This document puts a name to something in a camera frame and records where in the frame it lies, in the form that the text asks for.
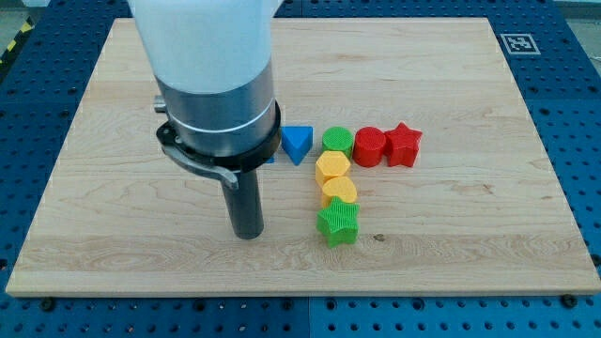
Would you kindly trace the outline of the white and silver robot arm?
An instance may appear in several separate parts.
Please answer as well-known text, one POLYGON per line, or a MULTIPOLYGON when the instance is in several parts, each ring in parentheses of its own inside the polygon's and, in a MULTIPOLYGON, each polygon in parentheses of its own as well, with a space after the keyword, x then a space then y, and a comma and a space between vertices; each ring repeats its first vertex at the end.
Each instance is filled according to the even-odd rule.
POLYGON ((163 152, 237 189, 271 156, 280 116, 270 23, 280 0, 129 0, 161 91, 163 152))

